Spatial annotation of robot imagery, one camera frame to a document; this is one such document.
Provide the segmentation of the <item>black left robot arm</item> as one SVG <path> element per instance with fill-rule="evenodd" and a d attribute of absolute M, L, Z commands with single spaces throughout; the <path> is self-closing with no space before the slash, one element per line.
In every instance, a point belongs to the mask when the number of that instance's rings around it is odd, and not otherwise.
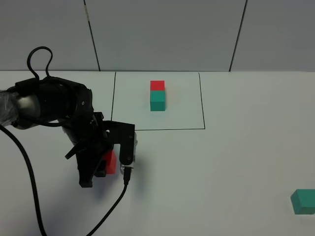
<path fill-rule="evenodd" d="M 38 125 L 61 127 L 73 144 L 66 154 L 76 156 L 79 184 L 107 174 L 104 156 L 113 149 L 103 114 L 93 108 L 92 91 L 85 85 L 46 77 L 17 82 L 0 93 L 0 127 L 26 130 Z"/>

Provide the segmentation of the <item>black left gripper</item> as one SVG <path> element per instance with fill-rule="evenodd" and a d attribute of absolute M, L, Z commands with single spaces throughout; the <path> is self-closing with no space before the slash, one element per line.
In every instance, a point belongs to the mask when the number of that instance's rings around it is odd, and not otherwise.
<path fill-rule="evenodd" d="M 92 187 L 94 176 L 106 176 L 107 163 L 103 156 L 112 151 L 114 145 L 108 141 L 109 132 L 103 124 L 103 119 L 102 112 L 94 112 L 88 122 L 76 119 L 62 127 L 73 144 L 73 148 L 65 157 L 76 155 L 79 184 L 82 188 Z"/>

